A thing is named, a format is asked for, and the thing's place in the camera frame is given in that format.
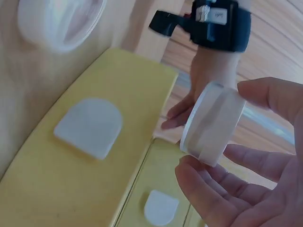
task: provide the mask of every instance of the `finger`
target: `finger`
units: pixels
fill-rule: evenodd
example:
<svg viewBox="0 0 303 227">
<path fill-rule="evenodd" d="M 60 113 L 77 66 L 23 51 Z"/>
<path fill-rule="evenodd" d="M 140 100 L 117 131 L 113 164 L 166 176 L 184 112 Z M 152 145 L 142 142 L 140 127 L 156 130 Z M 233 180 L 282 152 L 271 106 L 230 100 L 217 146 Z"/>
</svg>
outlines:
<svg viewBox="0 0 303 227">
<path fill-rule="evenodd" d="M 202 177 L 204 182 L 210 186 L 213 190 L 215 190 L 219 195 L 221 195 L 223 198 L 225 198 L 227 201 L 232 203 L 236 208 L 238 208 L 239 212 L 243 212 L 246 209 L 250 208 L 250 204 L 242 199 L 239 199 L 237 197 L 231 196 L 221 185 L 218 184 L 217 181 L 215 181 L 211 175 L 208 173 L 206 167 L 207 165 L 201 164 L 199 160 L 192 156 L 185 156 L 180 159 L 180 164 L 184 165 L 190 165 L 193 167 L 198 174 Z"/>
<path fill-rule="evenodd" d="M 272 153 L 230 144 L 224 155 L 236 164 L 246 167 L 255 173 L 278 182 L 292 155 Z"/>
<path fill-rule="evenodd" d="M 276 79 L 262 78 L 238 84 L 240 95 L 248 101 L 267 107 L 287 119 L 292 125 L 303 108 L 303 85 Z"/>
<path fill-rule="evenodd" d="M 163 122 L 161 125 L 161 128 L 164 130 L 167 130 L 167 129 L 173 129 L 173 128 L 185 125 L 192 110 L 193 110 L 193 107 L 190 107 L 189 109 L 187 109 L 184 113 L 180 114 L 179 116 Z"/>
<path fill-rule="evenodd" d="M 210 226 L 230 226 L 238 216 L 238 209 L 220 196 L 188 164 L 175 169 L 181 190 L 202 219 Z"/>
<path fill-rule="evenodd" d="M 251 206 L 261 202 L 271 192 L 266 187 L 247 183 L 220 165 L 215 168 L 209 167 L 207 171 L 231 196 L 244 200 Z"/>
<path fill-rule="evenodd" d="M 193 100 L 193 96 L 191 95 L 191 93 L 189 93 L 181 102 L 176 104 L 168 111 L 167 118 L 171 119 L 177 117 L 178 115 L 185 112 L 188 108 L 190 108 L 194 104 L 195 103 Z"/>
</svg>

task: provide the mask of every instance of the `wooden floor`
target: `wooden floor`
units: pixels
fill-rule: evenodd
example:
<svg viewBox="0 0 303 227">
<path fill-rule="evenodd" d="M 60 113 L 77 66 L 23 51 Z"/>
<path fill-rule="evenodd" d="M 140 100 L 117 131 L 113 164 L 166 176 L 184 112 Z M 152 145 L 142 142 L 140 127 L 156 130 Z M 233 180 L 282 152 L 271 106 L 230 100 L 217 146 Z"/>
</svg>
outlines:
<svg viewBox="0 0 303 227">
<path fill-rule="evenodd" d="M 181 13 L 191 11 L 186 0 Z M 189 36 L 177 28 L 169 41 L 162 62 L 189 73 L 197 46 Z M 276 77 L 303 83 L 303 1 L 252 0 L 252 31 L 247 51 L 238 68 L 238 81 L 262 77 Z M 176 142 L 183 127 L 163 132 L 160 123 L 166 112 L 179 102 L 188 88 L 176 85 L 162 113 L 155 135 Z M 292 126 L 273 112 L 257 109 L 266 117 L 293 132 Z M 281 139 L 262 125 L 243 116 L 232 137 L 232 143 L 268 151 L 295 153 L 293 144 Z"/>
</svg>

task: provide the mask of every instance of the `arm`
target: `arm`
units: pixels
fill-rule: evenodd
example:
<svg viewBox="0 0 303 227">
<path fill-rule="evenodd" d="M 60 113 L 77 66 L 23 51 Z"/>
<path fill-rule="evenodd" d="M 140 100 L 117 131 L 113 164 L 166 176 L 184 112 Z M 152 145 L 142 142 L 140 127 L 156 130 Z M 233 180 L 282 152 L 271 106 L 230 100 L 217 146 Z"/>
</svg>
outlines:
<svg viewBox="0 0 303 227">
<path fill-rule="evenodd" d="M 250 9 L 251 0 L 238 0 L 239 6 Z M 222 52 L 199 47 L 192 61 L 191 84 L 189 94 L 167 114 L 168 120 L 162 124 L 162 129 L 172 129 L 187 122 L 187 119 L 197 99 L 205 86 L 211 81 L 218 81 L 224 86 L 236 85 L 237 66 L 240 53 Z"/>
</svg>

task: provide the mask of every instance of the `fingernail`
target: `fingernail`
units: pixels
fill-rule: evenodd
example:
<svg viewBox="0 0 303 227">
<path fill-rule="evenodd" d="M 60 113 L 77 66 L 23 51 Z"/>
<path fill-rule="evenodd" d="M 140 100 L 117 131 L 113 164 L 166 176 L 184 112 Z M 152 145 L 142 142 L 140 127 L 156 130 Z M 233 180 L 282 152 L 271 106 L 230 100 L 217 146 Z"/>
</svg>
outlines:
<svg viewBox="0 0 303 227">
<path fill-rule="evenodd" d="M 175 121 L 168 120 L 168 121 L 162 123 L 161 128 L 163 130 L 172 129 L 172 128 L 174 128 L 175 124 L 176 124 Z"/>
</svg>

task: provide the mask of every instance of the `white cylinder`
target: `white cylinder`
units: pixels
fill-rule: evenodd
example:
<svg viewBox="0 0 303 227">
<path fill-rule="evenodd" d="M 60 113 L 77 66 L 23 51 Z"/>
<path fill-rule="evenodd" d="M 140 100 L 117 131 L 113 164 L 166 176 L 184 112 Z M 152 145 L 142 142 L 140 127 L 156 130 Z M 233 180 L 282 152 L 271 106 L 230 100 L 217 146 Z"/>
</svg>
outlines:
<svg viewBox="0 0 303 227">
<path fill-rule="evenodd" d="M 236 90 L 214 82 L 208 84 L 185 125 L 180 149 L 202 163 L 216 166 L 245 103 Z"/>
</svg>

